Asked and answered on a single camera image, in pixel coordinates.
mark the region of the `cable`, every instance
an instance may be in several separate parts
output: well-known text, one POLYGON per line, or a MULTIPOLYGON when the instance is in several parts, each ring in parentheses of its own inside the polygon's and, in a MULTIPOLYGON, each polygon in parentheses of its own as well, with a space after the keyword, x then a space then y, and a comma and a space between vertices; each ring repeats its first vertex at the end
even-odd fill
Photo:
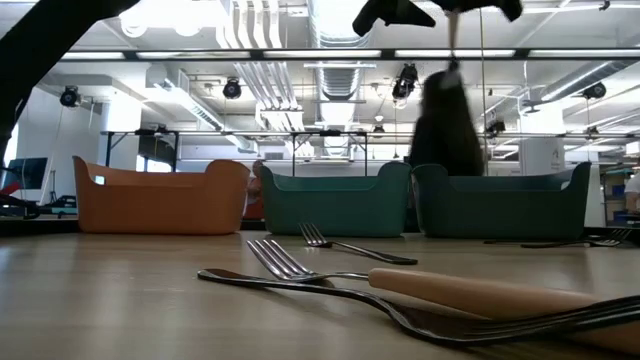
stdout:
POLYGON ((44 195, 46 193, 46 189, 49 186, 49 177, 51 176, 51 169, 55 169, 55 155, 56 155, 56 149, 58 148, 58 139, 60 136, 60 128, 62 127, 62 115, 64 113, 64 106, 60 106, 60 118, 58 119, 58 128, 56 129, 56 136, 53 140, 53 144, 51 146, 51 160, 49 161, 49 172, 47 172, 46 176, 46 180, 44 181, 44 184, 42 184, 42 194, 40 195, 40 202, 38 204, 43 204, 44 202, 44 195))
POLYGON ((91 131, 91 123, 93 121, 93 108, 96 106, 95 101, 93 101, 93 98, 91 99, 91 110, 89 110, 89 131, 91 131))
MULTIPOLYGON (((484 22, 482 21, 482 8, 480 8, 480 49, 482 49, 480 51, 480 58, 481 58, 481 63, 482 63, 482 108, 486 109, 487 108, 487 91, 486 91, 486 82, 485 82, 485 73, 484 73, 484 22)), ((489 160, 488 160, 488 154, 489 154, 489 142, 487 141, 487 112, 484 112, 484 129, 485 131, 483 131, 483 137, 484 137, 484 159, 483 162, 485 164, 485 174, 488 176, 489 175, 489 160)))
POLYGON ((387 86, 387 92, 384 94, 384 97, 382 98, 382 101, 380 102, 380 106, 378 106, 378 110, 376 111, 375 114, 373 114, 373 117, 375 118, 376 116, 378 116, 378 114, 380 114, 380 110, 382 110, 382 106, 384 105, 384 102, 387 101, 387 96, 389 96, 389 93, 392 91, 393 89, 393 82, 396 81, 396 78, 400 76, 400 72, 398 73, 398 75, 396 75, 395 78, 391 79, 391 82, 389 82, 389 86, 387 86))

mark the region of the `silver fork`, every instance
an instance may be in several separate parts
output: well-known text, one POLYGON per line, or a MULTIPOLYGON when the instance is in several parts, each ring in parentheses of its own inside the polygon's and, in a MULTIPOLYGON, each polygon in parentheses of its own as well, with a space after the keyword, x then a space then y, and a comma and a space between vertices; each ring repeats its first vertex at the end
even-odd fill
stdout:
POLYGON ((337 241, 327 241, 327 239, 322 236, 320 230, 312 224, 312 223, 300 223, 298 224, 300 227, 300 231, 302 231, 302 236, 304 236, 304 240, 307 242, 307 245, 313 247, 321 247, 321 248, 331 248, 333 245, 338 245, 345 247, 349 250, 353 250, 359 252, 360 254, 370 257, 372 259, 384 261, 390 264, 395 265, 415 265, 418 263, 416 259, 403 258, 401 256, 395 256, 390 254, 381 253, 379 251, 373 251, 365 248, 361 248, 359 246, 349 245, 337 241))
POLYGON ((590 247, 617 247, 624 243, 624 241, 631 235, 631 229, 615 229, 609 234, 609 239, 605 240, 578 240, 578 241, 566 241, 566 242, 557 242, 551 244, 526 244, 520 245, 526 249, 548 249, 555 248, 561 246, 568 245, 579 245, 579 244, 587 244, 590 247))
POLYGON ((273 240, 252 240, 247 241, 247 245, 262 265, 264 265, 273 276, 280 280, 298 283, 318 281, 331 277, 351 280, 369 280, 369 275, 364 273, 335 272, 331 274, 320 274, 311 271, 300 264, 273 240))

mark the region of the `fluorescent light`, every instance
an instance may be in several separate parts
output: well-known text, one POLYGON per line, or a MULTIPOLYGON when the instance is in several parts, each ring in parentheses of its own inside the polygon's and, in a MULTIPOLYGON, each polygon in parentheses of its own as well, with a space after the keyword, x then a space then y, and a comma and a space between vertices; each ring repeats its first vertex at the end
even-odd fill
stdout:
POLYGON ((270 58, 377 58, 380 50, 270 50, 264 57, 270 58))
POLYGON ((68 52, 62 60, 124 60, 121 52, 68 52))
POLYGON ((378 67, 371 63, 306 63, 303 66, 307 69, 375 69, 378 67))
POLYGON ((624 57, 639 56, 640 49, 561 49, 561 50, 532 50, 529 57, 624 57))
POLYGON ((269 131, 234 131, 233 135, 236 136, 291 136, 288 132, 269 132, 269 131))
POLYGON ((638 155, 640 153, 640 142, 634 141, 625 145, 625 155, 638 155))
POLYGON ((222 135, 220 131, 181 131, 180 136, 216 136, 222 135))
MULTIPOLYGON (((515 54, 515 50, 484 50, 484 53, 480 49, 467 49, 467 50, 454 50, 454 54, 458 58, 465 57, 512 57, 515 54)), ((451 56, 450 50, 396 50, 396 57, 402 58, 441 58, 451 56)))
POLYGON ((251 57, 248 51, 139 51, 136 53, 140 59, 168 60, 168 59, 226 59, 251 57))

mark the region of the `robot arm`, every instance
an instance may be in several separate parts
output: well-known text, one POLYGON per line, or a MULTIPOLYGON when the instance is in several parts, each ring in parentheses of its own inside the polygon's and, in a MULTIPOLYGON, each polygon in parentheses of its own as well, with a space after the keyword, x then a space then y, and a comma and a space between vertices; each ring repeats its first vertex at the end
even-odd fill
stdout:
POLYGON ((0 39, 0 159, 31 89, 97 21, 139 0, 40 0, 0 39))

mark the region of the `desk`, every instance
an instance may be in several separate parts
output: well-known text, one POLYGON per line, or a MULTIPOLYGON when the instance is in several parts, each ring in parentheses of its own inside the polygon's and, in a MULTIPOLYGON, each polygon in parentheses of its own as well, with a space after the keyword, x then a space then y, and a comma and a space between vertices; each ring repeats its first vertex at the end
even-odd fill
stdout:
MULTIPOLYGON (((64 234, 0 239, 0 359, 624 358, 559 343, 457 351, 408 337, 382 312, 352 300, 196 279, 196 271, 206 267, 270 277, 243 241, 263 236, 64 234)), ((320 272, 393 267, 341 250, 307 248, 299 238, 276 239, 320 272)), ((416 270, 603 298, 640 293, 640 250, 530 250, 418 235, 349 241, 415 257, 420 261, 412 267, 416 270)), ((364 282, 333 283, 423 304, 364 282)))

